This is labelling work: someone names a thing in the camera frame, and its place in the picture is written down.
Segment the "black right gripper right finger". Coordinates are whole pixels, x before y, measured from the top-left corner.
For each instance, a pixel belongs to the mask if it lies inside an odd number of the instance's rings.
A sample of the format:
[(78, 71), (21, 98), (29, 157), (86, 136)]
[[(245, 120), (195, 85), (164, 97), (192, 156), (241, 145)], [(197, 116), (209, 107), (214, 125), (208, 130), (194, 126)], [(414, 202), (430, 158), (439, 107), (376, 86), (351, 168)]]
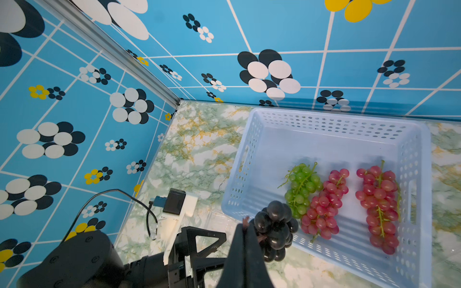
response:
[(273, 288), (264, 256), (259, 247), (254, 226), (244, 225), (244, 286), (245, 288)]

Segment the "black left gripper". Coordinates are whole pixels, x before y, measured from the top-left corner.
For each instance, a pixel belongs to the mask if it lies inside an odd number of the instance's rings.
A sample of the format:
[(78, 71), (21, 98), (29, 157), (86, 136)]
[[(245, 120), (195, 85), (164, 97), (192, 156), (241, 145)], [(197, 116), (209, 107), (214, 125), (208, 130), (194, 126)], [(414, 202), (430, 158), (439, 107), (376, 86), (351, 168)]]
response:
[[(214, 238), (215, 241), (198, 251), (196, 238)], [(205, 274), (224, 267), (225, 258), (209, 258), (227, 240), (223, 232), (187, 226), (176, 236), (168, 257), (168, 283), (170, 288), (204, 288)]]

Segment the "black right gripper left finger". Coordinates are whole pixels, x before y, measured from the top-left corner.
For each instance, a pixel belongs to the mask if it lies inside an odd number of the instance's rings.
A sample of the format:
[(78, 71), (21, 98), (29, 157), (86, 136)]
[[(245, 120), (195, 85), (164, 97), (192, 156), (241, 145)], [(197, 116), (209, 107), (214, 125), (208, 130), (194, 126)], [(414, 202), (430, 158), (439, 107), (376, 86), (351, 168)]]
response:
[(237, 225), (217, 288), (244, 288), (246, 286), (246, 230), (247, 226), (244, 224)]

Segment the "clear plastic clamshell container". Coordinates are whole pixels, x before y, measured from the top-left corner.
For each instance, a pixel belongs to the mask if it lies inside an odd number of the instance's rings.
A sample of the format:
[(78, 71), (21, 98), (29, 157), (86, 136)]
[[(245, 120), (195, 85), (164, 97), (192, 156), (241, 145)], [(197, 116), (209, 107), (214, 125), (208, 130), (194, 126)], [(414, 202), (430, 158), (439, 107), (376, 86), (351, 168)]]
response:
[[(222, 244), (215, 253), (211, 253), (210, 257), (221, 257), (228, 254), (237, 224), (238, 223), (233, 218), (226, 216), (220, 210), (212, 210), (211, 214), (204, 221), (202, 228), (225, 233), (226, 242)], [(218, 238), (197, 236), (196, 241), (197, 249), (201, 252), (203, 249), (218, 241)]]

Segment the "black grape bunch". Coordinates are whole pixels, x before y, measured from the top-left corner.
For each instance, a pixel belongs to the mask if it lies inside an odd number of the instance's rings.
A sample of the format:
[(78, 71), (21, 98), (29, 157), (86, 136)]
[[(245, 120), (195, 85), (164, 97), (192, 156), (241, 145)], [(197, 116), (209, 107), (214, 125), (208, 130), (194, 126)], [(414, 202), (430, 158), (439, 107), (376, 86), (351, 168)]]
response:
[(299, 230), (290, 207), (277, 200), (259, 211), (249, 223), (254, 227), (265, 262), (281, 262)]

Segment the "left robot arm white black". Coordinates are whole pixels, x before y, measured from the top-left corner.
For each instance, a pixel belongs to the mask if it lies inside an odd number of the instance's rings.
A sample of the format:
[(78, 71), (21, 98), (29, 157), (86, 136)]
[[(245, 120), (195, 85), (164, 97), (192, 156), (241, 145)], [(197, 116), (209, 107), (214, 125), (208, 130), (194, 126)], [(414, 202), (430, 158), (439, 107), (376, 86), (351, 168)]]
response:
[(124, 264), (103, 232), (88, 232), (60, 244), (39, 266), (22, 275), (18, 288), (202, 288), (204, 275), (225, 259), (209, 255), (226, 234), (185, 227), (170, 252)]

